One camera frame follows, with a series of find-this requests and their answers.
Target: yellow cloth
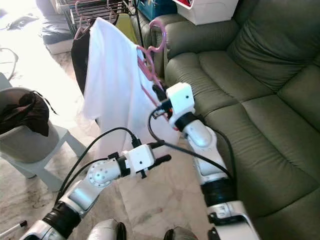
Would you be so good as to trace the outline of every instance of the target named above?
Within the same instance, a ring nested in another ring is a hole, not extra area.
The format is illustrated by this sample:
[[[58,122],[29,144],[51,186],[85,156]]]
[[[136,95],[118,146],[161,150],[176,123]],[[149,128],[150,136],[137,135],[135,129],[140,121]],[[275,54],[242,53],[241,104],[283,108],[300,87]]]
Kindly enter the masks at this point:
[[[115,26],[126,35],[134,44],[138,44],[130,16],[126,13],[120,13]]]

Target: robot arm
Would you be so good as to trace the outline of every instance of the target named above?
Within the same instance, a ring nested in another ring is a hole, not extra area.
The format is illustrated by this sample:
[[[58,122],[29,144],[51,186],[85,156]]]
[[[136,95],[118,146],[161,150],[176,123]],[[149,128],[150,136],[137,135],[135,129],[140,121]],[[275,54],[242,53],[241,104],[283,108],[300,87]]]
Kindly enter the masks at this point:
[[[217,136],[195,115],[191,86],[177,83],[166,91],[168,99],[157,110],[172,113],[169,123],[184,133],[189,146],[199,155],[226,168],[217,150]],[[101,191],[114,179],[141,173],[171,158],[155,160],[151,147],[140,145],[123,156],[97,161],[87,176],[75,183],[58,201],[52,211],[37,221],[20,240],[65,240],[95,204]],[[259,240],[244,205],[237,199],[227,174],[200,158],[193,159],[207,205],[208,218],[215,227],[208,232],[210,240]]]
[[[123,151],[123,156],[93,163],[86,177],[72,185],[52,211],[35,222],[20,240],[67,239],[95,204],[101,191],[113,180],[136,173],[141,173],[143,177],[145,171],[171,159],[169,155],[155,159],[152,148],[159,146],[143,144]]]
[[[166,95],[168,100],[159,108],[172,112],[172,117],[169,119],[171,126],[177,127],[184,133],[189,147],[195,153],[226,168],[217,149],[215,132],[194,115],[195,102],[191,86],[187,83],[177,83],[166,90]],[[197,157],[193,158],[193,165],[207,205],[209,221],[215,224],[215,227],[208,232],[208,238],[259,240],[228,176],[216,166]]]

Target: metal rack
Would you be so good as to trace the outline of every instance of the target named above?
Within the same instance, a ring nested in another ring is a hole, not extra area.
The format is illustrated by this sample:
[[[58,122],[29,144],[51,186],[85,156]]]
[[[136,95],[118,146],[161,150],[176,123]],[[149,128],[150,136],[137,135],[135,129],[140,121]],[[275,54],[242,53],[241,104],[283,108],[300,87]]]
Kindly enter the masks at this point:
[[[67,24],[69,26],[70,32],[74,37],[80,25],[80,16],[76,13],[75,3],[76,0],[59,0],[60,8],[63,11]],[[115,16],[110,17],[111,11],[116,14],[129,14],[137,16],[138,20],[138,28],[141,43],[143,46],[143,38],[142,32],[139,22],[139,15],[138,15],[138,7],[136,4],[136,0],[133,0],[134,12],[129,7],[129,0],[109,0],[107,7],[106,0],[88,0],[83,1],[78,4],[78,12],[81,15],[88,16],[89,19],[95,19],[97,17],[103,18],[105,20],[114,19]]]

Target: sofa armrest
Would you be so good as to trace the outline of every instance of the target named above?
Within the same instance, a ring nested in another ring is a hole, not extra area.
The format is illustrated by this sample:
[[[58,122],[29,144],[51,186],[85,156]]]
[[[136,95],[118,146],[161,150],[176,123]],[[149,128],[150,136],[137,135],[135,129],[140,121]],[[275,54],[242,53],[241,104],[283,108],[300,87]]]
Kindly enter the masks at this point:
[[[143,45],[147,49],[152,44],[152,38],[151,38],[150,27],[149,27],[150,21],[140,11],[138,12],[138,14],[139,14],[139,20],[140,20]],[[140,38],[140,34],[139,34],[137,15],[131,16],[130,19],[131,19],[131,23],[133,26],[134,34],[135,34],[136,39],[138,41],[137,44],[142,46],[141,38]]]
[[[156,18],[167,33],[166,49],[154,55],[155,70],[164,76],[167,61],[182,53],[199,53],[212,50],[225,50],[239,31],[235,20],[194,25],[179,14],[168,14]],[[162,41],[158,27],[151,29],[152,45],[159,46]]]
[[[236,37],[239,26],[234,20],[194,25],[190,21],[170,23],[167,32],[168,60],[182,53],[225,50]]]
[[[158,16],[156,19],[160,21],[164,27],[168,24],[188,21],[187,19],[185,19],[183,16],[179,14],[161,15],[161,16]],[[162,42],[162,32],[160,28],[152,27],[151,45],[158,47],[161,44],[161,42]],[[153,61],[154,61],[155,72],[159,77],[163,78],[165,76],[164,53],[163,52],[155,53],[153,56]]]

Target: white shirt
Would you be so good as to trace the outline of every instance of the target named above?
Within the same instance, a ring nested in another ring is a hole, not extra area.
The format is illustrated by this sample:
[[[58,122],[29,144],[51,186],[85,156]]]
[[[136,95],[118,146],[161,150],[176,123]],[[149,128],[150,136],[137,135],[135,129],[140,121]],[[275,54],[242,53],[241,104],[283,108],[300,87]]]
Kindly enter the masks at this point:
[[[130,129],[142,144],[155,142],[148,131],[148,116],[156,107],[143,92],[140,82],[155,98],[153,82],[138,66],[137,45],[110,22],[98,17],[90,29],[89,59],[84,91],[83,113],[99,119],[101,133],[116,127]],[[152,121],[156,135],[176,144],[179,132],[164,117]],[[96,158],[132,149],[131,137],[123,130],[99,140]]]

